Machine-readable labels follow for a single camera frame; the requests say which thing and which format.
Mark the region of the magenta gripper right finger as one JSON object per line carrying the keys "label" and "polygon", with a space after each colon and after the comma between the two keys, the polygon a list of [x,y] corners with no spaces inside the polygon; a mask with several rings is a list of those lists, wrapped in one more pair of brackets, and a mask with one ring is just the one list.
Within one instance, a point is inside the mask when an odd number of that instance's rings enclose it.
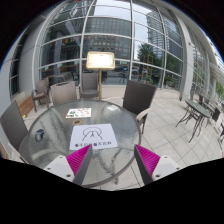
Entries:
{"label": "magenta gripper right finger", "polygon": [[134,156],[145,185],[180,170],[169,156],[159,156],[140,145],[134,146]]}

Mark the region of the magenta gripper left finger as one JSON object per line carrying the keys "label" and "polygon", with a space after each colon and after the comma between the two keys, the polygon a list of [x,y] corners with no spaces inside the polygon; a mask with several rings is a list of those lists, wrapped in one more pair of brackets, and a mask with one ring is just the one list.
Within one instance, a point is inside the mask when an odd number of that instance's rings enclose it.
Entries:
{"label": "magenta gripper left finger", "polygon": [[92,146],[87,145],[68,156],[59,155],[45,167],[45,170],[81,186],[92,155]]}

